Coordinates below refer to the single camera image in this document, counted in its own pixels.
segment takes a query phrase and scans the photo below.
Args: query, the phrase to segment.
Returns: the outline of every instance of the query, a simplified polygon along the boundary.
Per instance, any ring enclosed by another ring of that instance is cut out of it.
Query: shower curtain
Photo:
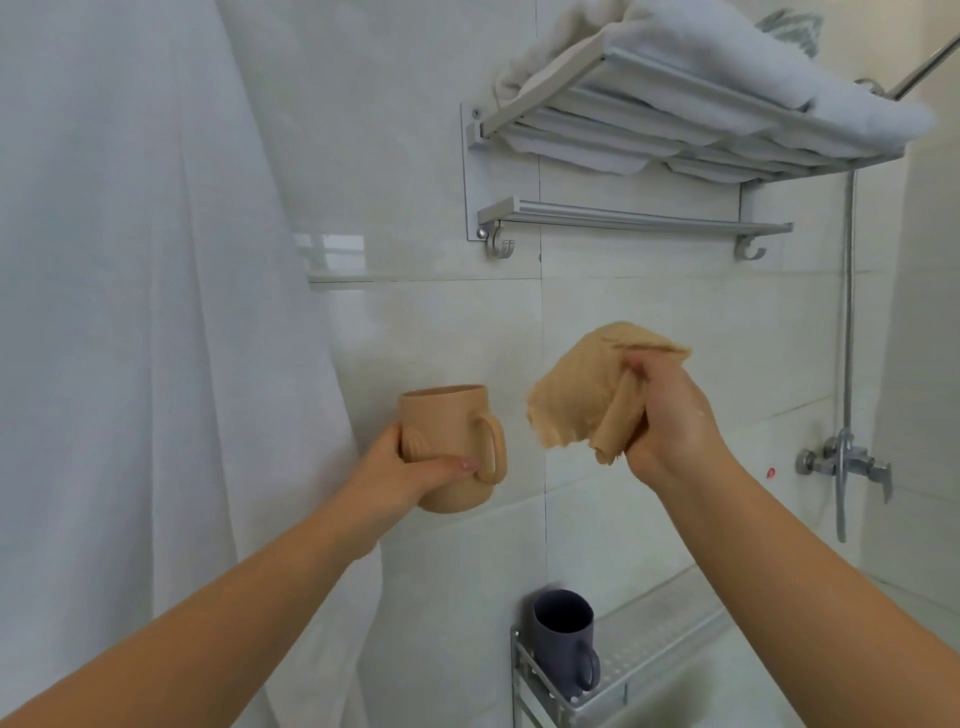
[[[7,0],[0,100],[2,716],[356,453],[214,0]],[[376,551],[238,725],[341,725],[379,592]]]

